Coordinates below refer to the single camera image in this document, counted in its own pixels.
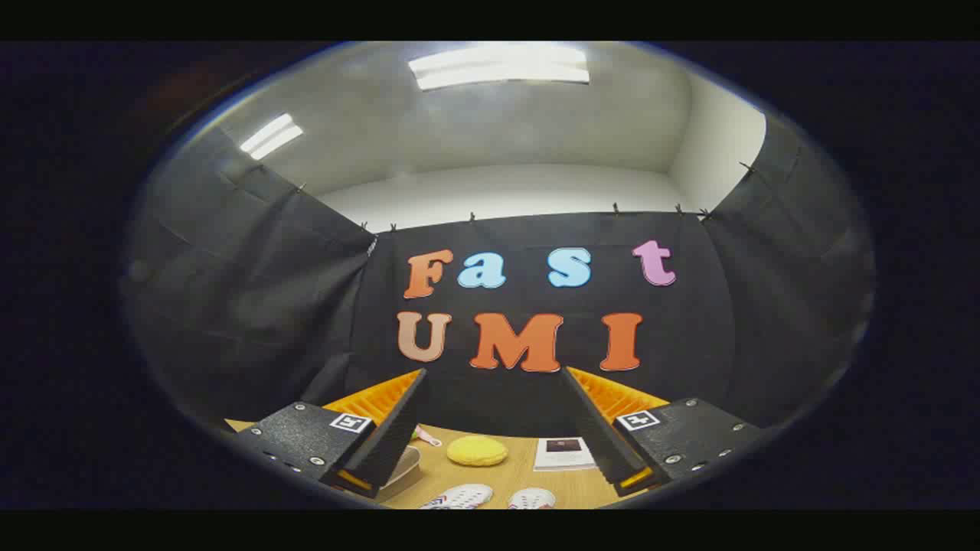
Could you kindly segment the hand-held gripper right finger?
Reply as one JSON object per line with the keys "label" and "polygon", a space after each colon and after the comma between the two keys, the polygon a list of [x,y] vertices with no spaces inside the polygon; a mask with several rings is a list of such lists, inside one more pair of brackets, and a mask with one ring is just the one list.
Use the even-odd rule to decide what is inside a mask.
{"label": "hand-held gripper right finger", "polygon": [[563,368],[561,381],[578,436],[620,497],[701,477],[763,436],[701,398],[668,402],[574,367]]}

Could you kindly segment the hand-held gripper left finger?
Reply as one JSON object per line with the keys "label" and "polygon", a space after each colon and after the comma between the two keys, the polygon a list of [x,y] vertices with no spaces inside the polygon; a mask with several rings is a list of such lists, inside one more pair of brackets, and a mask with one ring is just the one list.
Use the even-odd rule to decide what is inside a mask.
{"label": "hand-held gripper left finger", "polygon": [[374,499],[419,425],[424,369],[328,405],[295,402],[236,432],[236,443],[293,477]]}

